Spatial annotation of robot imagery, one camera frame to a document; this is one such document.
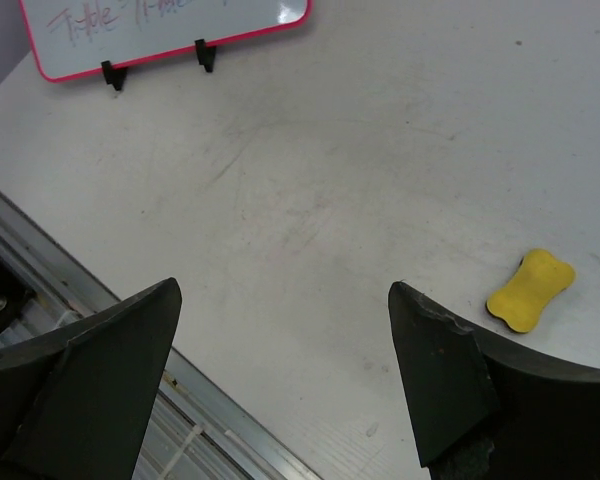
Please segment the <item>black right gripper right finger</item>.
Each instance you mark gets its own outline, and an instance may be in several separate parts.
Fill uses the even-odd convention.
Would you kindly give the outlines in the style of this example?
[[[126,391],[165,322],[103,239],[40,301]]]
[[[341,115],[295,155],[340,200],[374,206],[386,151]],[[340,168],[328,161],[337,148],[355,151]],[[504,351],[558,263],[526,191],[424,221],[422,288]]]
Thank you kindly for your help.
[[[600,369],[493,333],[394,283],[392,338],[434,479],[600,479]]]

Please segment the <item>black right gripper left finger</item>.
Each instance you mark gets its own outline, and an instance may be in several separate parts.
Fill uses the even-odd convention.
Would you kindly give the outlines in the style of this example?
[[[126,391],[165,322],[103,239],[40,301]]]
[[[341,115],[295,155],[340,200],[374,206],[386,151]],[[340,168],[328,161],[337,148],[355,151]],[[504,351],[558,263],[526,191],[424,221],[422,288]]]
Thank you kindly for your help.
[[[0,479],[131,478],[181,305],[168,278],[0,349]]]

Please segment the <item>yellow whiteboard eraser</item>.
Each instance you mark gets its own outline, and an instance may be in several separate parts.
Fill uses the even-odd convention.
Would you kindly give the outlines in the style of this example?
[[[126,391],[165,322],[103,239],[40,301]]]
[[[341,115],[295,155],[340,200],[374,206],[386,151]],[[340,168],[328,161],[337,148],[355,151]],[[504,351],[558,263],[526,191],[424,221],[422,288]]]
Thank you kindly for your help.
[[[529,250],[504,286],[486,300],[486,310],[518,334],[531,332],[549,303],[568,289],[576,271],[545,249]]]

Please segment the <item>pink framed whiteboard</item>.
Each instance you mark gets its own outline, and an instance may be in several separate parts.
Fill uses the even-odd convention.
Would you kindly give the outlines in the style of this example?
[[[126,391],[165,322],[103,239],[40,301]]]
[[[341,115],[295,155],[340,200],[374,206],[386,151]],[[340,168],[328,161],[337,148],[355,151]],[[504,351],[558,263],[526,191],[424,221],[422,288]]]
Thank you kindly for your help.
[[[22,1],[38,70],[49,82],[130,67],[302,25],[308,0]]]

